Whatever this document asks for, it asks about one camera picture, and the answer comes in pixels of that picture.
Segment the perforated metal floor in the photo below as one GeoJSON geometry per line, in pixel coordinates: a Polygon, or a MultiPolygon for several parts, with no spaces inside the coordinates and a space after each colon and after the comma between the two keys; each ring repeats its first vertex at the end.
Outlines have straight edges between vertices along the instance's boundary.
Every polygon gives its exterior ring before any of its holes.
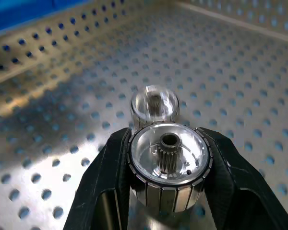
{"type": "MultiPolygon", "coordinates": [[[[231,138],[288,212],[288,43],[178,6],[150,13],[0,83],[0,230],[61,230],[83,172],[132,127],[129,99],[150,84],[178,94],[182,123],[231,138]]],[[[191,229],[214,229],[200,203],[191,229]]],[[[168,229],[136,205],[129,229],[168,229]]]]}

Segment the silver cylinder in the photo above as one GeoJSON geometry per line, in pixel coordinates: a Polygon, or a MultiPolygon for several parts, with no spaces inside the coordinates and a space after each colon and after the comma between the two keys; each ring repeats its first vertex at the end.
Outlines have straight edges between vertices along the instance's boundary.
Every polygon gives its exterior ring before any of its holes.
{"type": "Polygon", "coordinates": [[[180,114],[179,100],[173,91],[150,85],[132,96],[130,111],[135,130],[147,123],[176,122],[180,114]]]}
{"type": "Polygon", "coordinates": [[[146,125],[136,131],[129,141],[127,160],[134,194],[157,214],[191,208],[203,191],[213,162],[210,148],[196,130],[170,122],[146,125]],[[159,140],[166,134],[176,135],[179,141],[174,151],[181,149],[175,171],[170,172],[164,172],[158,162],[159,140]]]}

